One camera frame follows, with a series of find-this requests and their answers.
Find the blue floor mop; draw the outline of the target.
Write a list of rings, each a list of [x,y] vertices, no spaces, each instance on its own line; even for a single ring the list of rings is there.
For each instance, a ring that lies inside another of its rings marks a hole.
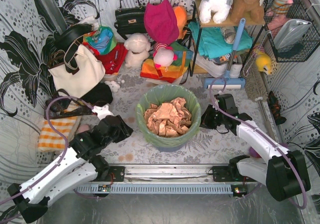
[[[225,73],[218,78],[205,78],[204,79],[204,88],[206,89],[221,89],[221,90],[225,90],[225,89],[243,89],[246,81],[244,78],[238,77],[238,78],[231,78],[231,67],[232,67],[232,63],[233,63],[233,59],[235,56],[235,53],[237,51],[237,48],[239,46],[240,40],[241,40],[241,36],[244,30],[246,24],[246,19],[245,18],[241,18],[237,27],[237,31],[236,31],[236,36],[234,39],[234,43],[233,43],[233,49],[232,49],[232,53],[230,56],[230,59],[228,61],[227,67],[226,67],[226,71]]]

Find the green trash bag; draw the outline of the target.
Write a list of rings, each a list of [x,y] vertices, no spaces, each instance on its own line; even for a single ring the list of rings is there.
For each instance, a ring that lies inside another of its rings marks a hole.
[[[185,87],[158,85],[141,97],[135,114],[147,142],[161,152],[174,152],[197,134],[202,110]]]

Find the blue trash bin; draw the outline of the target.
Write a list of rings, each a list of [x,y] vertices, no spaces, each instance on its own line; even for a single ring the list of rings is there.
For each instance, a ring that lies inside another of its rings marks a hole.
[[[192,125],[186,134],[179,137],[160,137],[157,135],[147,135],[145,139],[160,152],[175,152],[181,149],[187,142],[197,135],[200,127]]]

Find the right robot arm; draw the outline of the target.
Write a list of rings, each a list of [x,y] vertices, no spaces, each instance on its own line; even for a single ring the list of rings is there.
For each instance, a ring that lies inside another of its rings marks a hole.
[[[283,201],[311,189],[306,161],[302,152],[291,151],[263,132],[247,113],[239,113],[231,94],[213,96],[201,117],[201,127],[217,129],[224,126],[247,142],[261,157],[261,161],[242,155],[229,161],[233,179],[251,178],[266,186],[269,194]]]

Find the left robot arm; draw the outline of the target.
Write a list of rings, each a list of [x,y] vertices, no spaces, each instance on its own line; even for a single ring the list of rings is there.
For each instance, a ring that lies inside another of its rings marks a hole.
[[[132,133],[133,129],[121,116],[108,115],[90,130],[76,134],[67,149],[40,173],[22,184],[8,187],[14,206],[2,215],[1,222],[10,221],[8,214],[18,212],[25,223],[33,223],[55,201],[79,185],[94,180],[113,181],[111,167],[100,152]]]

